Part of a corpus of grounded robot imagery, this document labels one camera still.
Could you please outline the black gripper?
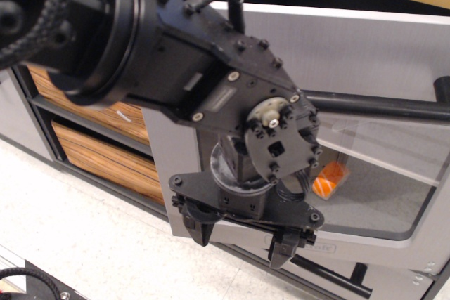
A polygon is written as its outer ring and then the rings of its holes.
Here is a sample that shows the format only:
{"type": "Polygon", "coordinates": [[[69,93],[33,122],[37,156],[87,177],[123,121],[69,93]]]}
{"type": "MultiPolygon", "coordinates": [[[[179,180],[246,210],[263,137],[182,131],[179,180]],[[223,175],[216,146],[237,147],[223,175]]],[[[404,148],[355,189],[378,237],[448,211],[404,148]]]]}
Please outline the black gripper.
{"type": "Polygon", "coordinates": [[[238,192],[218,184],[212,173],[177,174],[169,180],[184,226],[200,246],[207,246],[215,223],[226,219],[273,235],[269,267],[280,269],[296,254],[298,247],[314,244],[324,216],[305,201],[285,200],[281,184],[238,192]]]}

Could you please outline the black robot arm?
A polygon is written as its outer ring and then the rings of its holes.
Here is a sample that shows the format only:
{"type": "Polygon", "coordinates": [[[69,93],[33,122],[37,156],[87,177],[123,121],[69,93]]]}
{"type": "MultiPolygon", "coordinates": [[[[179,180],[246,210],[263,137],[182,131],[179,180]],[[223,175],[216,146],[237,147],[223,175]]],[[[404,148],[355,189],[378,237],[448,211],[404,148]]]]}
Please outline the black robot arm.
{"type": "Polygon", "coordinates": [[[1,67],[21,63],[76,105],[131,103],[221,136],[208,172],[169,180],[198,244],[222,219],[270,232],[272,268],[314,243],[316,108],[246,35],[243,0],[1,0],[1,67]]]}

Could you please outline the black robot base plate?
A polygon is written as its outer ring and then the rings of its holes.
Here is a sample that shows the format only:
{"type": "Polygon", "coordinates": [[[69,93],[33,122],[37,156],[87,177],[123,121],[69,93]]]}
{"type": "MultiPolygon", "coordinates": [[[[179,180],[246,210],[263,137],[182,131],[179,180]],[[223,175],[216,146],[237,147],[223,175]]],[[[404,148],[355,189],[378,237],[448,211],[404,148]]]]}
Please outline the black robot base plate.
{"type": "MultiPolygon", "coordinates": [[[[55,283],[60,293],[66,292],[69,294],[69,300],[86,300],[83,294],[80,294],[77,290],[71,288],[71,286],[61,282],[28,260],[25,261],[25,267],[47,275],[55,283]]],[[[26,293],[36,296],[38,299],[55,299],[51,290],[41,280],[30,276],[26,277],[26,293]]]]}

